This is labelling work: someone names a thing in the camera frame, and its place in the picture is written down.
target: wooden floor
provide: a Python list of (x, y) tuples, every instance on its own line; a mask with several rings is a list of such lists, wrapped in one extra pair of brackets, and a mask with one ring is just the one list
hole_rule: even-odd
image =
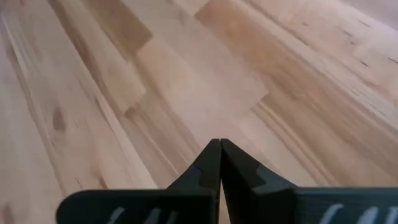
[(0, 1), (0, 223), (164, 188), (212, 138), (297, 185), (397, 186), (397, 6)]

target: light wood plank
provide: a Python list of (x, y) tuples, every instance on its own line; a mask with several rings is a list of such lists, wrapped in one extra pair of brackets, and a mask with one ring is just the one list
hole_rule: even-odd
[(243, 113), (267, 94), (256, 72), (231, 56), (217, 38), (176, 5), (164, 0), (123, 2), (154, 36), (218, 89), (230, 114)]
[(115, 137), (120, 124), (109, 124), (97, 107), (103, 96), (47, 1), (9, 2), (2, 17), (22, 70), (17, 75), (66, 193), (155, 187), (133, 146)]
[[(0, 23), (0, 32), (4, 34)], [(34, 123), (12, 66), (9, 40), (0, 40), (0, 223), (55, 223), (65, 192)]]

